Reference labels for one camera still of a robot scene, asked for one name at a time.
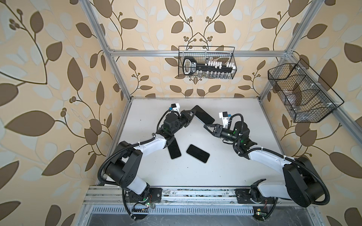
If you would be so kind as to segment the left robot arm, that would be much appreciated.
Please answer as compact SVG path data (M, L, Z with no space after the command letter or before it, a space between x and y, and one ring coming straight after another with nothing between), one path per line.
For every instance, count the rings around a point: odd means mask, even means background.
M152 138L134 144L120 142L100 166L98 181L105 185L119 186L136 195L148 196L149 184L137 175L142 157L165 148L169 150L171 158L180 157L175 133L188 127L196 112L195 109L178 112L170 108L161 117Z

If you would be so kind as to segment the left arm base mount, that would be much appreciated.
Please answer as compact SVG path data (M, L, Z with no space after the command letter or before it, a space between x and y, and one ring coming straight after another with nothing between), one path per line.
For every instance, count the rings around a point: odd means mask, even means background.
M126 190L122 188L122 202L126 213L134 220L144 219L150 208L154 209L156 203L159 203L162 199L162 188L150 188L146 186L146 189L140 195L134 191Z

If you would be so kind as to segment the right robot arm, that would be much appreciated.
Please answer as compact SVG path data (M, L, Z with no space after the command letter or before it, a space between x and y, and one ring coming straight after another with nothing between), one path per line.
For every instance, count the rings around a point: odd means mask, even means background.
M240 117L240 121L231 129L236 116ZM268 182L266 179L254 182L249 191L252 202L260 203L266 198L281 198L292 200L301 207L311 204L322 206L330 202L330 192L308 158L293 158L259 147L249 138L250 130L242 114L222 113L222 120L222 125L205 124L204 128L212 136L229 141L237 156L261 163L283 176L283 180L277 182Z

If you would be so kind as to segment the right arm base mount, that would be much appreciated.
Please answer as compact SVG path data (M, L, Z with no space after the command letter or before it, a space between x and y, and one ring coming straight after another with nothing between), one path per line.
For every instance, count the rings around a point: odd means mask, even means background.
M263 209L255 209L253 214L253 218L260 222L265 222L270 218L278 203L278 198L264 197L258 190L258 185L264 181L265 179L260 179L254 182L250 188L235 189L238 204L253 203L263 205Z

